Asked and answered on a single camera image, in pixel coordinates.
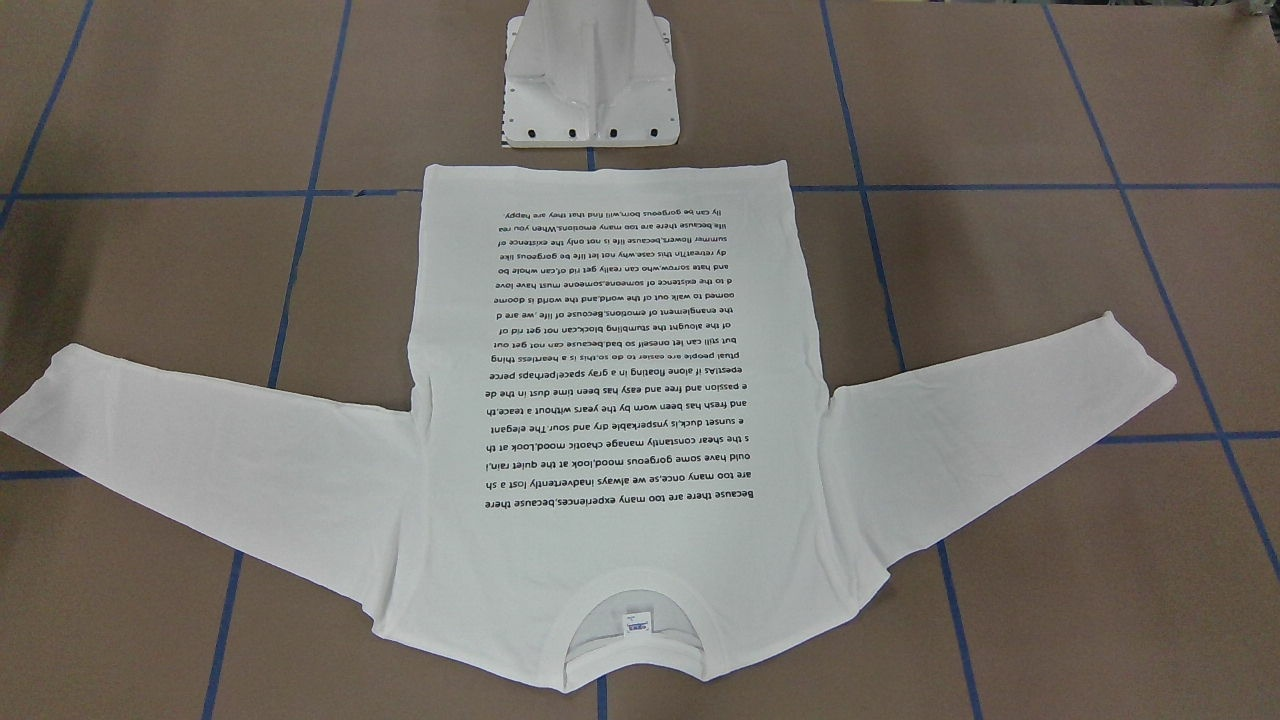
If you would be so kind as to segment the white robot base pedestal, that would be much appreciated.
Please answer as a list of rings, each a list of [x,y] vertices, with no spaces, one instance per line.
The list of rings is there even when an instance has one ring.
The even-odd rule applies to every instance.
[[[669,22],[646,1],[531,1],[508,22],[506,49],[503,145],[678,141]]]

